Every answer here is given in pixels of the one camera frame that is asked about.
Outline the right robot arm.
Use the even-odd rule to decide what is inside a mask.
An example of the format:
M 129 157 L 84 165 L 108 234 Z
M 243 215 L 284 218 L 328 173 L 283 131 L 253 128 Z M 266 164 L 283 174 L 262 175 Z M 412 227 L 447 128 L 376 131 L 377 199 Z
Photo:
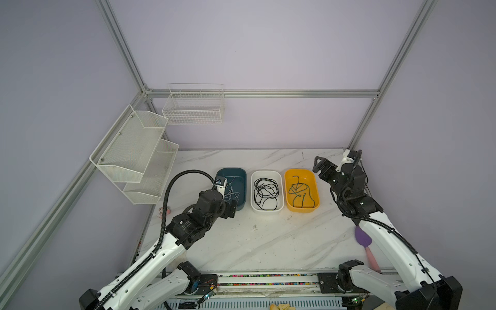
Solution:
M 391 223 L 383 208 L 366 193 L 366 173 L 360 165 L 361 151 L 347 150 L 336 165 L 315 157 L 313 172 L 329 183 L 333 200 L 342 216 L 371 237 L 399 275 L 395 279 L 349 260 L 338 267 L 335 283 L 343 293 L 363 289 L 394 309 L 458 309 L 462 285 L 445 277 L 428 263 Z

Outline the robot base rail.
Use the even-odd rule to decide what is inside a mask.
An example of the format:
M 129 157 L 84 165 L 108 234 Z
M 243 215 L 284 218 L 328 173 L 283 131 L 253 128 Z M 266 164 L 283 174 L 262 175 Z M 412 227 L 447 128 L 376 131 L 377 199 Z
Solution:
M 370 294 L 341 291 L 336 272 L 200 275 L 194 293 L 180 293 L 154 309 L 361 309 Z

